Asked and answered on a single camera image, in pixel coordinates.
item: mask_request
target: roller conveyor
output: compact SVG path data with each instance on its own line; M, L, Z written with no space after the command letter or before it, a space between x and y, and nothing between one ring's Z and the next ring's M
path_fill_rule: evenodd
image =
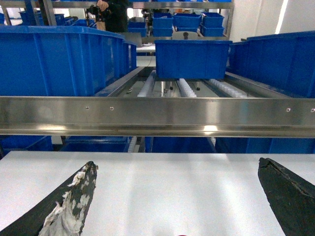
M151 71L139 67L95 97L0 97L0 134L315 136L313 99L292 98L230 73L219 82L223 88L187 80L196 98L178 98L176 81L159 78L153 88L158 96L120 97L136 82L146 81ZM197 90L193 83L205 86ZM231 98L231 90L242 98Z

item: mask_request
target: metal frame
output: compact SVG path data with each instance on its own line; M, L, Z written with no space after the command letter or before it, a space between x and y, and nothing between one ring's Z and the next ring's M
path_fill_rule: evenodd
M53 21L52 15L53 8L89 8L91 5L95 5L95 1L53 1L41 0L44 2L45 12L48 12L49 25L56 25ZM15 0L0 0L0 5L3 8L6 21L8 25L11 25L10 18L7 14L7 7L23 7L25 8L24 1ZM40 8L40 3L36 2L36 7ZM134 9L163 9L163 8L201 8L201 9L229 9L229 16L227 22L226 37L204 37L203 40L226 40L230 37L232 18L234 12L234 0L232 2L130 2L129 7ZM148 38L143 40L143 43L154 42L154 38Z
M315 138L314 99L0 97L0 134Z

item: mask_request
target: white wall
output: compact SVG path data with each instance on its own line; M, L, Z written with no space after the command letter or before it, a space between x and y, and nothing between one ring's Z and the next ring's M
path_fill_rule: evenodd
M263 0L235 0L230 40L255 36L260 6Z
M260 8L255 36L276 32L283 0L263 0Z
M315 0L289 0L280 33L315 30Z

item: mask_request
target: stainless steel rail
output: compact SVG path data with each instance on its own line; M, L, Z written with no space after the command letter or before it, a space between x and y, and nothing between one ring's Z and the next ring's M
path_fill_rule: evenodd
M315 101L0 97L0 134L315 138Z

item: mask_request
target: metal beam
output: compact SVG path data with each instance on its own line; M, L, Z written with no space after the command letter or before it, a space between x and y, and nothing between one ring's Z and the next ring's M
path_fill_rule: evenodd
M51 0L38 0L41 15L46 26L56 26L56 18Z
M54 1L54 8L89 8L95 1ZM4 7L25 7L24 1L0 0ZM231 9L231 2L130 2L131 8L162 9L162 8L201 8L201 9Z
M229 72L225 73L224 81L245 92L248 92L255 97L289 98L289 96L276 91L276 88L272 88L269 85L262 84Z
M106 88L102 89L100 92L95 94L96 97L116 97L124 90L129 89L137 79L138 74L144 69L145 67L138 67L135 70L131 71L130 73L126 74L119 80L115 81L114 83L110 84Z
M0 97L0 134L315 138L315 100Z
M5 17L6 24L8 26L11 26L12 23L11 23L10 16L9 16L9 13L8 13L6 7L2 7L2 10L3 10L3 14L4 14L4 17Z

